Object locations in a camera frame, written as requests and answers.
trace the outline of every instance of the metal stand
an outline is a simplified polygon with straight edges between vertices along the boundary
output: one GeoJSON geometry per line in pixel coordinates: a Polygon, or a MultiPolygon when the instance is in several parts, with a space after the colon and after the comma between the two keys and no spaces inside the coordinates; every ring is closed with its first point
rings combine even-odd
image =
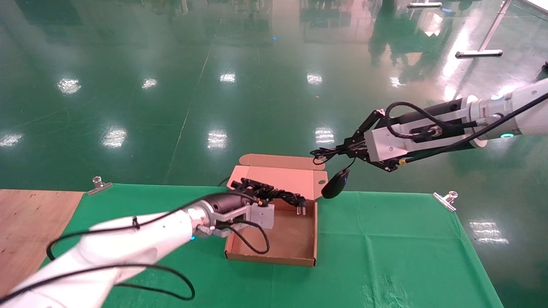
{"type": "Polygon", "coordinates": [[[478,50],[467,50],[465,52],[457,52],[455,54],[455,57],[457,58],[469,58],[474,56],[502,56],[503,51],[500,49],[485,49],[487,47],[487,44],[489,44],[489,41],[491,40],[493,34],[495,34],[496,28],[499,26],[500,21],[503,19],[504,14],[506,14],[506,10],[512,3],[512,0],[506,0],[503,4],[503,7],[500,8],[499,13],[496,15],[495,20],[493,21],[493,24],[491,25],[491,28],[489,28],[489,31],[487,32],[487,35],[483,39],[483,42],[479,46],[478,50]]]}
{"type": "Polygon", "coordinates": [[[440,8],[442,7],[441,2],[428,2],[426,0],[425,3],[409,3],[407,4],[407,8],[409,9],[425,9],[425,8],[440,8]]]}

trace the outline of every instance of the black computer mouse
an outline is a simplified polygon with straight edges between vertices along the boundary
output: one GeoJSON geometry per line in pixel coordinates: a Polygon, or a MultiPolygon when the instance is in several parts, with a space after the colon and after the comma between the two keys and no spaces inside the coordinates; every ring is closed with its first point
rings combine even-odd
{"type": "Polygon", "coordinates": [[[349,173],[350,168],[344,168],[343,170],[337,172],[337,174],[335,174],[322,188],[322,196],[325,199],[331,199],[338,196],[346,185],[349,173]]]}

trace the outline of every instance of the epoxy floor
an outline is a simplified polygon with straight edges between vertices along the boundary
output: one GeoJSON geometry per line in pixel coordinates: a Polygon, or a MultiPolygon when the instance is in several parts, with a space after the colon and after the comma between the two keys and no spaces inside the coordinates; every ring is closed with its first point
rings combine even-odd
{"type": "MultiPolygon", "coordinates": [[[[515,1],[489,45],[504,55],[459,60],[501,1],[408,2],[2,0],[0,188],[84,191],[95,175],[214,186],[243,154],[308,156],[397,100],[427,107],[546,77],[548,16],[515,1]]],[[[541,307],[546,150],[547,137],[520,136],[391,174],[356,163],[347,189],[457,191],[503,304],[541,307]]]]}

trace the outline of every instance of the cardboard box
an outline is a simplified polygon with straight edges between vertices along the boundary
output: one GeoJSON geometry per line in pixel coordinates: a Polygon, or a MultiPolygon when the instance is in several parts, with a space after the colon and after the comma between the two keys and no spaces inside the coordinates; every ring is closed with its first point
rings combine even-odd
{"type": "MultiPolygon", "coordinates": [[[[229,260],[315,266],[318,234],[318,205],[312,201],[321,197],[326,185],[327,172],[324,165],[314,165],[312,158],[246,154],[239,159],[227,186],[241,178],[252,179],[274,186],[277,189],[299,193],[311,204],[306,215],[297,215],[296,208],[281,199],[273,201],[274,228],[265,230],[270,242],[270,251],[256,254],[242,240],[231,234],[226,240],[225,256],[229,260]]],[[[256,228],[244,228],[242,235],[257,249],[264,249],[262,234],[256,228]]]]}

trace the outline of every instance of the green cloth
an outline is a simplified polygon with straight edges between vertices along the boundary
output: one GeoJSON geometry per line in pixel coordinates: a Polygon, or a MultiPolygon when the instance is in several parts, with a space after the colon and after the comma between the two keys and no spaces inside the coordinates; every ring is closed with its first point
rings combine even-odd
{"type": "MultiPolygon", "coordinates": [[[[171,210],[223,187],[115,184],[84,195],[65,232],[171,210]]],[[[343,192],[319,201],[316,267],[228,261],[225,240],[197,238],[161,260],[186,275],[196,298],[116,287],[104,307],[502,307],[459,219],[431,195],[343,192]]],[[[76,243],[59,243],[59,255],[76,243]]],[[[189,292],[169,273],[132,280],[189,292]]]]}

